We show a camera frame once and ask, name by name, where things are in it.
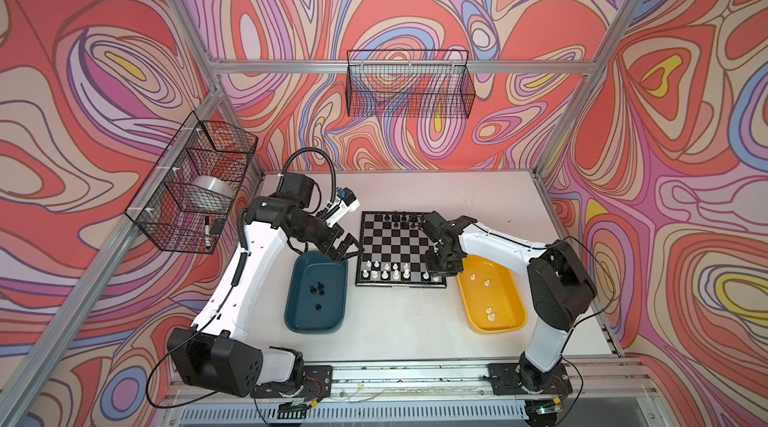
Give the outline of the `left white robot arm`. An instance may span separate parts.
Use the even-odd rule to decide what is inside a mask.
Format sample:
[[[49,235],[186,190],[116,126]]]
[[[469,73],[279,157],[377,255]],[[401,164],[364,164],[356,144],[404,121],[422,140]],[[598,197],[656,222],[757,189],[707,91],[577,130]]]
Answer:
[[[341,219],[360,202],[348,187],[335,187],[329,204],[308,211],[313,181],[305,174],[280,177],[275,192],[257,196],[240,211],[238,248],[205,308],[188,328],[176,328],[168,355],[186,385],[236,397],[260,387],[294,394],[306,382],[303,356],[284,347],[247,343],[249,316],[279,254],[294,241],[314,245],[333,261],[352,257],[358,240]]]

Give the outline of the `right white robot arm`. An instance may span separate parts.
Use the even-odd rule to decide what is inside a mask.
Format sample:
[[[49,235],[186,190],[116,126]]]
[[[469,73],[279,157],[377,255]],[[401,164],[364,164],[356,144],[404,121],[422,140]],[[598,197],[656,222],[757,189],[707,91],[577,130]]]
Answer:
[[[468,216],[447,220],[438,212],[420,224],[432,246],[425,254],[432,274],[451,277],[464,271],[469,256],[494,262],[527,279],[537,321],[515,369],[519,387],[539,394],[548,388],[579,316],[597,288],[573,247],[564,239],[535,243],[502,234]]]

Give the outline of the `black white chess board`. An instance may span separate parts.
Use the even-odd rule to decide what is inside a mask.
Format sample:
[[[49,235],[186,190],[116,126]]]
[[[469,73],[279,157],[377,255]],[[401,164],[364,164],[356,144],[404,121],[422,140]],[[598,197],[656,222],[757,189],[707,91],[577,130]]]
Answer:
[[[444,289],[446,279],[431,273],[425,254],[432,242],[421,229],[426,212],[364,211],[355,285]]]

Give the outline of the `black pieces in teal tray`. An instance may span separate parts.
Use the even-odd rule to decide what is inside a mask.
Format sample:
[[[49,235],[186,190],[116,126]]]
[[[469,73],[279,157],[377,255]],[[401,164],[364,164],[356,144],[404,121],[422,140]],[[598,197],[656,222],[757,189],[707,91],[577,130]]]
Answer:
[[[318,282],[315,285],[311,285],[309,287],[309,291],[310,291],[311,295],[316,295],[316,296],[319,296],[319,297],[324,297],[325,296],[325,286],[321,282]],[[323,306],[322,306],[322,304],[320,302],[317,302],[315,304],[315,309],[317,311],[321,311],[322,308],[323,308]]]

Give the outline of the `teal plastic tray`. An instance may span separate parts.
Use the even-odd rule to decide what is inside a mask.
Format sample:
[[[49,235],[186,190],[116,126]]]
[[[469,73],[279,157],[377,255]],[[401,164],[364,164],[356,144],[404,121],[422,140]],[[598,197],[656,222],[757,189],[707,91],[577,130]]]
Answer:
[[[333,261],[319,251],[300,255],[286,300],[286,327],[299,334],[337,331],[345,316],[347,279],[347,261]]]

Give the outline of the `yellow plastic tray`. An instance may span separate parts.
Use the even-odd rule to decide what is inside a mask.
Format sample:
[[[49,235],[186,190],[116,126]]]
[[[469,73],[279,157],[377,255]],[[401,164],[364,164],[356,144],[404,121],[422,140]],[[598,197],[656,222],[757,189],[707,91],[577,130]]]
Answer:
[[[522,329],[527,313],[512,272],[479,256],[466,257],[463,266],[464,272],[457,279],[470,329],[478,334]],[[494,322],[487,320],[488,307],[496,314]]]

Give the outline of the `silver tape roll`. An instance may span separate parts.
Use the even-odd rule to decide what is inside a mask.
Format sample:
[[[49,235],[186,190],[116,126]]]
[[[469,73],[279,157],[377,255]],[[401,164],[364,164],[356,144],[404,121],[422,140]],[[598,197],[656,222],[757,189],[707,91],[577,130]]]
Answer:
[[[214,176],[199,175],[192,180],[192,184],[220,196],[232,198],[235,195],[229,182]]]

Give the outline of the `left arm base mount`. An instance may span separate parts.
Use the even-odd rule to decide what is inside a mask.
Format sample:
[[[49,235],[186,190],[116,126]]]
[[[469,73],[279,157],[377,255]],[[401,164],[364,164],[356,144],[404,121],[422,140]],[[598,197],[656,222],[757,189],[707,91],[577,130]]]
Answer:
[[[332,380],[331,365],[303,365],[287,381],[258,385],[250,396],[254,399],[322,400],[331,394]]]

